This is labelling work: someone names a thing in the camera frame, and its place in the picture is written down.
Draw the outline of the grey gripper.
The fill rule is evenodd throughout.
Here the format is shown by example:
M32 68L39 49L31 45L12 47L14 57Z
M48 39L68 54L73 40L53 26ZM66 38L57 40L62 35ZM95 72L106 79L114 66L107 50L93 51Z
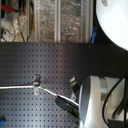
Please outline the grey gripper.
M77 79L75 77L72 77L69 80L69 83L72 87L72 89L76 92L72 92L71 93L71 100L76 103L79 104L79 92L77 90L80 89L80 85L81 83L77 81ZM70 115L74 116L74 117L78 117L79 116L79 111L78 111L78 106L75 105L74 103L71 103L70 101L67 101L66 99L61 98L60 96L57 96L55 99L55 103L64 111L68 112Z

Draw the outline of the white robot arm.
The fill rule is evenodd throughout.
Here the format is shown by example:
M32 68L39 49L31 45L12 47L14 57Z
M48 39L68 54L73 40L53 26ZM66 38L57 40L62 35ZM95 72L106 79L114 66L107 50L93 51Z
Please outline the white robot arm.
M89 76L83 83L70 80L70 99L55 103L76 119L71 128L128 128L128 77Z

